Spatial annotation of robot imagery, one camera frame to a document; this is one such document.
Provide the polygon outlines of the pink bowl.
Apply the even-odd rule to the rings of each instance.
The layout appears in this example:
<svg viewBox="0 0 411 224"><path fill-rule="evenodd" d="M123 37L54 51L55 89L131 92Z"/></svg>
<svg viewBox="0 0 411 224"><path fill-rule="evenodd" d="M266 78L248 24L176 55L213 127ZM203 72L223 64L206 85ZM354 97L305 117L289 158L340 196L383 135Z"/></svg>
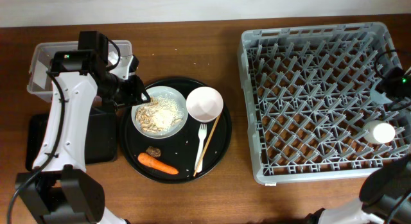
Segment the pink bowl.
<svg viewBox="0 0 411 224"><path fill-rule="evenodd" d="M216 119L221 114L223 106L221 94L212 87L198 87L191 91L186 99L189 115L201 123Z"/></svg>

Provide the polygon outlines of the blue cup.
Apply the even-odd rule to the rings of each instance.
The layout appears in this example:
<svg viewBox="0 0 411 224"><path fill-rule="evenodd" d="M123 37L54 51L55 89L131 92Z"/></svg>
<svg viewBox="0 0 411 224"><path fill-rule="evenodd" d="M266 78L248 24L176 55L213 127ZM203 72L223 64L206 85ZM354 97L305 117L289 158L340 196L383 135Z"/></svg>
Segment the blue cup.
<svg viewBox="0 0 411 224"><path fill-rule="evenodd" d="M393 102L391 99L387 97L385 92L377 91L377 83L375 83L371 88L370 98L373 102L379 105L385 105Z"/></svg>

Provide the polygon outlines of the cream cup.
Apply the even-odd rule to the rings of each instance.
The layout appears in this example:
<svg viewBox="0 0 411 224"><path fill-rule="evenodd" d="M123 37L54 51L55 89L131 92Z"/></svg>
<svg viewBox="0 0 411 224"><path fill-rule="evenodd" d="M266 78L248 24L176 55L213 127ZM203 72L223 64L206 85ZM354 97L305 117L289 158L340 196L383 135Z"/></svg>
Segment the cream cup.
<svg viewBox="0 0 411 224"><path fill-rule="evenodd" d="M380 120L369 121L363 129L367 131L364 139L371 144L388 143L394 139L396 134L391 124Z"/></svg>

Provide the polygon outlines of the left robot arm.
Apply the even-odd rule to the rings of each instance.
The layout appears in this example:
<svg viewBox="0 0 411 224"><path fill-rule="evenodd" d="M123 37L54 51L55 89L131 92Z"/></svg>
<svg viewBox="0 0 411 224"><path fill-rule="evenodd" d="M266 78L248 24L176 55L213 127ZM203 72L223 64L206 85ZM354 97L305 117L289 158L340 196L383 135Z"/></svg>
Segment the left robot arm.
<svg viewBox="0 0 411 224"><path fill-rule="evenodd" d="M109 64L113 41L98 31L82 31L74 51L58 51L46 72L53 96L43 143L32 171L19 173L12 207L20 198L37 223L127 223L105 206L103 187L86 173L85 140L96 96L117 110L151 101L134 74L134 55Z"/></svg>

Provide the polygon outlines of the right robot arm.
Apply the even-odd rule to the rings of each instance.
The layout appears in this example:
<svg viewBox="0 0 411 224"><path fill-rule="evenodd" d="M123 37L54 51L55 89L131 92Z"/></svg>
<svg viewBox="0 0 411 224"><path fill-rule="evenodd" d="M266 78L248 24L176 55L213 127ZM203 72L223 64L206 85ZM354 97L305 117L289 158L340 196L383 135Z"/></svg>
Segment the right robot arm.
<svg viewBox="0 0 411 224"><path fill-rule="evenodd" d="M396 66L387 75L378 70L379 59L387 54L409 51L390 49L376 57L374 71L381 79L377 95L387 97L387 109L397 112L410 109L410 71ZM335 208L319 209L302 221L311 224L410 223L410 154L373 172L360 190L359 197Z"/></svg>

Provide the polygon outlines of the grey dishwasher rack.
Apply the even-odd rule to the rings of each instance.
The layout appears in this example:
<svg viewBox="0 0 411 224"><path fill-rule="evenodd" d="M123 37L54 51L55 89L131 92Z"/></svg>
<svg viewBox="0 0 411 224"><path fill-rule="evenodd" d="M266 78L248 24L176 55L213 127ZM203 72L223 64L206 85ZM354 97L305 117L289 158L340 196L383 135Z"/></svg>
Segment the grey dishwasher rack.
<svg viewBox="0 0 411 224"><path fill-rule="evenodd" d="M270 186L366 177L410 153L410 111L391 112L370 91L376 57L394 49L381 22L248 30L238 65L254 180ZM379 59L387 73L395 53ZM392 141L371 144L369 121L391 124Z"/></svg>

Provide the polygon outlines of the grey plate with food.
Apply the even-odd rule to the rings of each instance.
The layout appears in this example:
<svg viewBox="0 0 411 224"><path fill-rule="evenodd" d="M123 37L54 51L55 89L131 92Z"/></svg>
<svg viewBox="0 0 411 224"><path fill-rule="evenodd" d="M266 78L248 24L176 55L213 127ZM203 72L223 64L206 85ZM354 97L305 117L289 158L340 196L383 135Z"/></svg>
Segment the grey plate with food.
<svg viewBox="0 0 411 224"><path fill-rule="evenodd" d="M154 86L146 91L150 102L133 106L130 112L137 131L152 139L177 134L188 120L185 97L167 86Z"/></svg>

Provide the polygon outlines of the black rectangular tray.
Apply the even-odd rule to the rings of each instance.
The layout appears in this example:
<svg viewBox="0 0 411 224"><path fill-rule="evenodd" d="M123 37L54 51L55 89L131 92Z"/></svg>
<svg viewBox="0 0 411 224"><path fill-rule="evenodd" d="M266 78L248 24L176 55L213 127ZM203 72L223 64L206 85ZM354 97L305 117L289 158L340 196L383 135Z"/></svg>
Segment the black rectangular tray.
<svg viewBox="0 0 411 224"><path fill-rule="evenodd" d="M28 171L31 171L40 150L46 133L48 117L48 114L37 114L30 119L25 160L25 168ZM116 160L116 120L117 116L113 112L104 112L99 107L91 109L85 140L85 163L87 165Z"/></svg>

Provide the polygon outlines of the brown food lump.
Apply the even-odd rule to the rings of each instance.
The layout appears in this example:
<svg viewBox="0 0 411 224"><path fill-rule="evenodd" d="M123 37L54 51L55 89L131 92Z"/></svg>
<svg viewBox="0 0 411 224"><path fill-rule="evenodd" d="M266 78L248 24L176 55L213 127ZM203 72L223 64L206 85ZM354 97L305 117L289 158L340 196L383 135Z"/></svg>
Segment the brown food lump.
<svg viewBox="0 0 411 224"><path fill-rule="evenodd" d="M149 146L146 149L146 153L149 154L153 158L158 158L158 157L161 156L161 150L159 148L155 148L155 147L152 147L152 146Z"/></svg>

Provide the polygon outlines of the round black tray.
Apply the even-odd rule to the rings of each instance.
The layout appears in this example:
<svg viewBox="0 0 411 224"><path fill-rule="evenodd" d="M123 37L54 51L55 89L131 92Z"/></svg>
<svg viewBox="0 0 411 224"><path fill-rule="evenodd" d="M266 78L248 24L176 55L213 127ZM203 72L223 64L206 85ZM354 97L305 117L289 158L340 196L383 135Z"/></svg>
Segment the round black tray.
<svg viewBox="0 0 411 224"><path fill-rule="evenodd" d="M124 111L119 123L119 144L128 163L141 175L164 184L181 184L196 180L210 172L229 148L232 123L229 109L224 106L218 124L203 158L203 170L194 174L194 163L199 144L200 123L189 117L184 127L174 136L151 139L141 134L133 124L132 109ZM149 147L160 149L159 161L176 168L179 173L170 175L141 164L137 157Z"/></svg>

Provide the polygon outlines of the orange carrot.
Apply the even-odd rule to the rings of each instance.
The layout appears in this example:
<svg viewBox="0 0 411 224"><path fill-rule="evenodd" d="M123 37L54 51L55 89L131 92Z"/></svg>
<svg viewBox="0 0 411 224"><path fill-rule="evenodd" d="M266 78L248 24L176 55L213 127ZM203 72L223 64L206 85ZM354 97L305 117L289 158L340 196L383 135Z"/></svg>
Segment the orange carrot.
<svg viewBox="0 0 411 224"><path fill-rule="evenodd" d="M163 173L166 173L169 175L178 175L179 173L179 171L176 168L157 160L156 158L152 157L151 155L147 153L140 153L137 159L142 165L149 167L149 168L156 169Z"/></svg>

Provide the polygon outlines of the white plastic fork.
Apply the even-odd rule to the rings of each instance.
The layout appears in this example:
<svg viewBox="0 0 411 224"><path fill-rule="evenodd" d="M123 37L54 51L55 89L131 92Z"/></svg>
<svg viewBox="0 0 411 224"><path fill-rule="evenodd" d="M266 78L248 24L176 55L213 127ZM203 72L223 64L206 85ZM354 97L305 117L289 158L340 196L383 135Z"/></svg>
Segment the white plastic fork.
<svg viewBox="0 0 411 224"><path fill-rule="evenodd" d="M195 173L199 173L202 171L202 164L199 163L203 147L204 147L204 140L207 135L207 125L205 123L202 123L199 127L198 130L198 138L199 138L199 144L198 144L198 150L197 150L197 155L196 155L196 160L195 160Z"/></svg>

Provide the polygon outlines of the clear plastic bin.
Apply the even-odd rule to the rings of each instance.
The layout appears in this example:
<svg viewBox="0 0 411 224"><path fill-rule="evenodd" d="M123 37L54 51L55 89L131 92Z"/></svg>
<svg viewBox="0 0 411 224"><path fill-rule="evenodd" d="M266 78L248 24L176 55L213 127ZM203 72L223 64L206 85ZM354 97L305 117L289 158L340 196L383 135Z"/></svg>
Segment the clear plastic bin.
<svg viewBox="0 0 411 224"><path fill-rule="evenodd" d="M128 40L115 40L118 46L121 57L132 55L132 45ZM27 85L27 91L30 94L38 96L47 103L51 103L53 95L52 82L46 74L49 69L50 61L58 51L72 51L77 50L77 41L68 42L46 42L40 43L36 46L29 73L30 81ZM109 44L109 52L116 52L115 47Z"/></svg>

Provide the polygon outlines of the wooden chopstick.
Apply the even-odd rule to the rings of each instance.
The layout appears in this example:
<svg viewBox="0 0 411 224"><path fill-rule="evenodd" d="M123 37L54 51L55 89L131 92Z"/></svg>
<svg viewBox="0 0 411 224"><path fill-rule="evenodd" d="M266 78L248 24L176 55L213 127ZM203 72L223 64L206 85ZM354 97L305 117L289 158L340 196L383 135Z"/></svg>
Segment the wooden chopstick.
<svg viewBox="0 0 411 224"><path fill-rule="evenodd" d="M208 139L207 139L207 142L206 142L206 144L205 144L205 147L204 147L204 149L203 149L203 152L202 152L202 154L201 154L201 156L200 156L200 159L199 159L199 161L198 161L198 165L197 165L197 167L196 167L196 169L195 169L195 172L194 172L194 174L193 174L194 177L196 177L196 175L198 174L197 171L198 171L198 169L200 168L201 163L203 162L204 155L206 154L206 151L207 151L207 149L208 149L209 143L211 142L211 139L212 139L212 137L213 137L214 131L215 131L215 129L216 129L216 127L217 127L217 124L218 124L218 122L219 122L219 120L220 120L221 114L222 114L222 113L220 113L220 115L218 115L218 117L215 119L214 125L213 125L213 127L212 127L212 129L211 129L211 132L210 132L210 134L209 134L209 137L208 137Z"/></svg>

